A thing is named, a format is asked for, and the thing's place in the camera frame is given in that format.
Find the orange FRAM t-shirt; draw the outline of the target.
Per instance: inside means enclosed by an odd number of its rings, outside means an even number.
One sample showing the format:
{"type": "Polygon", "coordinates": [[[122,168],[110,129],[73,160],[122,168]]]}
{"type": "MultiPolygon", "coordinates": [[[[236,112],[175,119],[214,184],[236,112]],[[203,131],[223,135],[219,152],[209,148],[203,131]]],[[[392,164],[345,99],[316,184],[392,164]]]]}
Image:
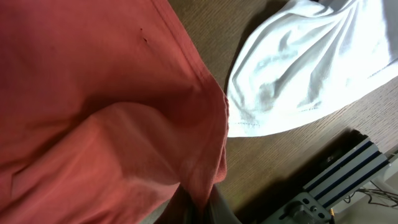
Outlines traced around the orange FRAM t-shirt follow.
{"type": "Polygon", "coordinates": [[[226,175],[228,102],[167,1],[1,2],[1,222],[139,223],[226,175]]]}

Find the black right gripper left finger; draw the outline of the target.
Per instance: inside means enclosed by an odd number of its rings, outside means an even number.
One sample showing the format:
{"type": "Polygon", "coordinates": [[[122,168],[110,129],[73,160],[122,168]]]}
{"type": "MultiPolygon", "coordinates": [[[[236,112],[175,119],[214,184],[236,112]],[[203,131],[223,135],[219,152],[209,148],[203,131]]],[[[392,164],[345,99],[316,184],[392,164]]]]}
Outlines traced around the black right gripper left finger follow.
{"type": "Polygon", "coordinates": [[[190,194],[179,186],[155,224],[197,224],[198,210],[190,194]]]}

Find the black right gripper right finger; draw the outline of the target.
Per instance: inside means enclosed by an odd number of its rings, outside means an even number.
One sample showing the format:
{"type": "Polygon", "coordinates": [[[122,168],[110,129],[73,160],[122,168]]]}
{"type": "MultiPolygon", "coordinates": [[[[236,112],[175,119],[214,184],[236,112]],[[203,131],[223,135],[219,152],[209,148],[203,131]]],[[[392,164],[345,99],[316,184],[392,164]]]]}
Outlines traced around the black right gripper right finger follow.
{"type": "Polygon", "coordinates": [[[206,224],[241,224],[233,211],[228,207],[217,186],[214,185],[205,207],[206,224]]]}

